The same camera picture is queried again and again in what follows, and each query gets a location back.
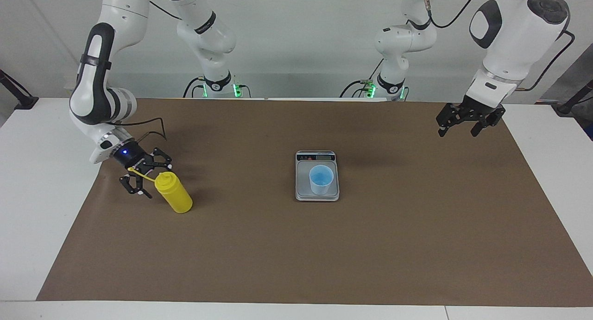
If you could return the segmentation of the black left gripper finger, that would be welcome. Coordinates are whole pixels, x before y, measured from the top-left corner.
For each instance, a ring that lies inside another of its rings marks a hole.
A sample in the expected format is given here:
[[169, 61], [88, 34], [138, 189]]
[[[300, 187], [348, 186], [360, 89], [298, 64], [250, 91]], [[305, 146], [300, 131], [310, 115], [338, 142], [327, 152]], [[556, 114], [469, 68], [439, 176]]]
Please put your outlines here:
[[477, 137], [483, 129], [496, 126], [498, 122], [502, 120], [505, 113], [506, 109], [504, 109], [504, 107], [498, 107], [487, 115], [478, 113], [477, 123], [472, 127], [470, 133], [473, 137]]
[[435, 118], [439, 126], [439, 136], [444, 137], [449, 128], [465, 122], [466, 115], [466, 107], [461, 104], [455, 105], [453, 103], [447, 103]]

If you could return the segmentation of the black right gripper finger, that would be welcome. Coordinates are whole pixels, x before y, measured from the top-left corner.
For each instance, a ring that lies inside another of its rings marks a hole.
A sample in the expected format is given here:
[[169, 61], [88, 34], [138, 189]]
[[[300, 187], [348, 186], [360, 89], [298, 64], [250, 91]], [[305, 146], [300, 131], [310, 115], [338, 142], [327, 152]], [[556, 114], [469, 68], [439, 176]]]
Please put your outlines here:
[[152, 153], [146, 155], [146, 166], [148, 166], [149, 169], [161, 168], [167, 171], [172, 171], [172, 159], [160, 148], [155, 147]]
[[144, 188], [144, 181], [152, 182], [153, 180], [137, 170], [129, 170], [127, 174], [119, 178], [119, 182], [123, 185], [127, 193], [144, 195], [152, 199], [153, 196]]

